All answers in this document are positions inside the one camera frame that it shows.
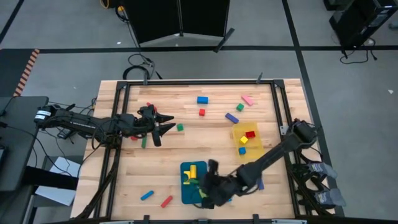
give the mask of blue mat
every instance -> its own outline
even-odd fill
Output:
[[[197,166],[197,180],[200,180],[207,173],[207,163],[205,161],[183,162],[180,165],[181,178],[181,201],[185,205],[193,203],[201,203],[199,188],[196,184],[184,185],[184,171],[190,170],[191,165]]]

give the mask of white paper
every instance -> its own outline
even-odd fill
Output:
[[[68,173],[70,173],[72,176],[74,176],[74,177],[78,176],[77,172],[79,170],[80,164],[77,164],[76,162],[72,162],[68,159],[64,159],[63,157],[58,157],[54,163],[60,169],[63,169],[64,171],[68,171]],[[59,170],[58,168],[56,168],[53,165],[50,169],[50,172],[61,174],[63,171]],[[76,191],[75,190],[67,190],[67,189],[58,189],[56,187],[40,186],[37,188],[36,194],[69,206],[72,204],[73,199],[75,198]]]

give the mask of wooden table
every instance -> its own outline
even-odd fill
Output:
[[[94,116],[111,115],[116,82],[101,82]],[[286,79],[284,82],[292,117],[311,122],[300,79]],[[255,104],[246,105],[241,99],[243,94],[252,96]],[[209,104],[198,105],[197,96],[208,96]],[[279,91],[278,99],[287,124]],[[148,136],[146,149],[141,148],[141,141],[123,140],[112,220],[142,220],[144,215],[150,215],[151,220],[249,219],[255,213],[260,218],[294,217],[283,159],[262,173],[265,190],[244,197],[235,196],[232,202],[214,210],[197,209],[181,202],[179,168],[182,162],[215,159],[220,163],[220,174],[223,175],[241,164],[232,141],[233,123],[224,117],[226,113],[236,115],[240,122],[256,121],[266,152],[280,142],[269,86],[134,86],[130,90],[127,113],[137,116],[136,111],[147,102],[153,103],[159,113],[175,116],[173,122],[182,123],[184,131],[172,128],[162,138],[162,147],[154,147],[151,136]],[[242,112],[236,111],[238,103],[245,104]],[[199,108],[206,109],[205,117],[199,116]],[[85,156],[90,152],[92,149],[88,144]],[[313,150],[304,154],[313,160],[320,159]],[[96,192],[103,156],[104,149],[99,149],[84,163],[71,217],[78,215]],[[155,194],[141,201],[140,197],[150,190]],[[107,195],[104,194],[102,215]],[[161,208],[160,204],[169,195],[174,199],[166,208]]]

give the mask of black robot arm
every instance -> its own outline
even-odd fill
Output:
[[[200,188],[207,198],[202,201],[203,208],[224,205],[233,195],[243,196],[255,185],[263,170],[284,156],[285,153],[308,149],[317,140],[317,132],[307,122],[295,119],[284,140],[258,160],[240,165],[227,176],[218,175],[218,163],[209,160],[209,171],[200,181]]]
[[[143,106],[137,111],[141,118],[133,114],[117,114],[112,118],[94,118],[70,111],[74,105],[61,108],[59,105],[46,105],[39,108],[34,122],[38,128],[67,128],[77,131],[80,135],[94,138],[101,145],[115,148],[121,144],[123,137],[134,136],[143,138],[152,133],[155,146],[161,146],[160,137],[175,123],[161,124],[174,119],[173,116],[159,114],[153,105]]]

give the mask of concrete floor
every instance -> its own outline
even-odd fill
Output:
[[[16,0],[0,2],[0,29]],[[289,0],[302,46],[335,46],[328,25],[331,12],[319,0]],[[395,14],[390,21],[398,20]],[[229,27],[236,32],[227,45],[292,46],[280,0],[231,0]],[[373,36],[378,45],[398,45],[398,31],[387,23]],[[169,40],[151,46],[208,45],[209,40]],[[133,47],[128,29],[95,0],[25,0],[0,48]],[[308,76],[337,183],[347,202],[347,217],[398,220],[398,51],[374,51],[368,63],[343,65],[339,51],[303,52]],[[362,60],[356,52],[350,60]],[[129,53],[40,54],[23,95],[46,95],[52,101],[87,106],[101,80],[121,79]],[[294,51],[150,52],[164,78],[301,78]],[[55,141],[39,135],[52,156]],[[83,155],[85,142],[60,141],[67,155]],[[39,164],[44,154],[38,150]],[[65,220],[70,208],[39,209],[35,223]]]

